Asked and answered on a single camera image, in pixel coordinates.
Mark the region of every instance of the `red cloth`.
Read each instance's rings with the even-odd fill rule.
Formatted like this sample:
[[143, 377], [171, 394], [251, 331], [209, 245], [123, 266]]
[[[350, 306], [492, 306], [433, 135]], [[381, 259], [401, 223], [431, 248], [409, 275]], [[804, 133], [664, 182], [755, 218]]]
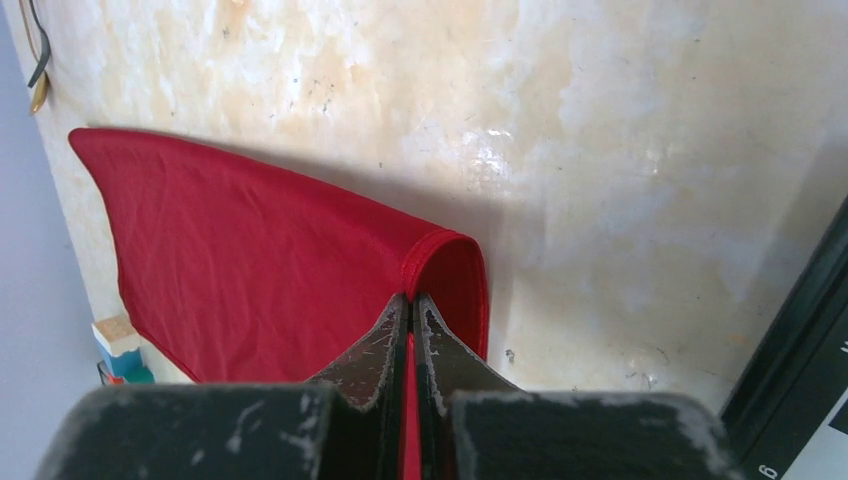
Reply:
[[103, 195], [133, 325], [193, 380], [304, 380], [397, 292], [430, 293], [485, 358], [488, 293], [470, 237], [172, 137], [77, 129], [69, 140]]

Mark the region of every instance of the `gray surface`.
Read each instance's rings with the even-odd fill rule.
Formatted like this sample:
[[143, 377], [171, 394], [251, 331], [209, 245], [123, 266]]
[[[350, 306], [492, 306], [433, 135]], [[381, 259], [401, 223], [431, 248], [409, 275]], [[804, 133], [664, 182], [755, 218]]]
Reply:
[[6, 20], [0, 21], [0, 478], [30, 478], [99, 380], [91, 309]]

